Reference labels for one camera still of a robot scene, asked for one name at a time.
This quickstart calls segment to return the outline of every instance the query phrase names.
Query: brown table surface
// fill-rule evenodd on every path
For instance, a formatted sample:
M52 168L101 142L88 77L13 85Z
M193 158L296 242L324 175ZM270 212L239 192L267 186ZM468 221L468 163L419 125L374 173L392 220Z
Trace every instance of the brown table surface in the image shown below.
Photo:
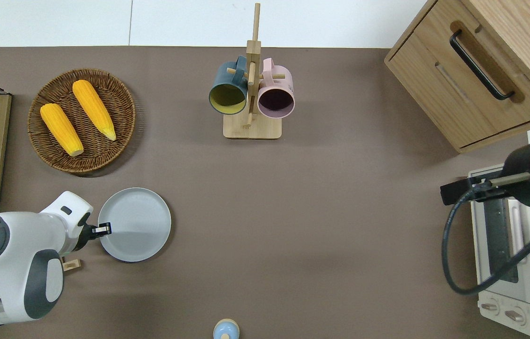
M243 339L527 338L444 281L439 196L526 136L458 155L384 66L386 49L263 48L292 72L297 107L276 141L229 140L207 94L218 65L243 52L0 48L0 87L14 95L0 212L39 212L69 190L95 223L106 199L138 186L173 215L145 262L119 262L99 241L67 257L83 268L66 273L52 312L0 338L209 339L226 317ZM26 134L35 94L79 67L119 77L138 107L129 148L93 178L46 165ZM475 280L469 219L450 247L463 284Z

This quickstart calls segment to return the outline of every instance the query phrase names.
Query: mug handle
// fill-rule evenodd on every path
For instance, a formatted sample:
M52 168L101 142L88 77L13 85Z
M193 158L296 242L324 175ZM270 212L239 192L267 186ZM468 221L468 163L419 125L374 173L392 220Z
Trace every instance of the mug handle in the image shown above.
M265 86L273 86L273 59L267 58L263 60L263 81L265 81Z
M244 79L244 73L246 72L246 57L238 56L238 60L235 62L235 74L233 75L232 82L234 84L242 84L242 79Z

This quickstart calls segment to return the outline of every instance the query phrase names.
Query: mug rack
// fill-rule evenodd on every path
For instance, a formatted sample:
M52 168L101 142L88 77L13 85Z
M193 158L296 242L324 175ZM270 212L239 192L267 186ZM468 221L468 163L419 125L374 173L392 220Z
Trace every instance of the mug rack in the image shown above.
M233 115L224 115L224 137L228 139L278 139L282 137L282 120L272 119L259 112L257 98L261 74L261 41L259 34L259 15L261 4L255 4L255 17L252 26L252 40L246 42L246 68L248 79L246 107ZM235 69L228 68L228 73ZM283 74L274 74L274 79L283 79Z

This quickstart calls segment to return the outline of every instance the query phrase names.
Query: corn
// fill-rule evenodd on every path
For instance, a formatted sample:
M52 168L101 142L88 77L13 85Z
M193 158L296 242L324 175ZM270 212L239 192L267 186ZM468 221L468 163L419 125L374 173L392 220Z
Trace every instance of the corn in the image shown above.
M73 125L59 105L45 104L41 106L40 113L49 131L70 156L83 153L83 144L80 143Z
M75 81L73 93L97 130L106 135L108 139L116 140L112 119L91 83L87 80Z

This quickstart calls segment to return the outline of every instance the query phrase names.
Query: wooden cabinet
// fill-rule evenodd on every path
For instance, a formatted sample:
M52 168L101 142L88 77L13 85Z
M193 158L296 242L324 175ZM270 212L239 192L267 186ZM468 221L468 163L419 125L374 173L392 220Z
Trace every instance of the wooden cabinet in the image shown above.
M458 152L530 129L530 0L429 0L385 63Z

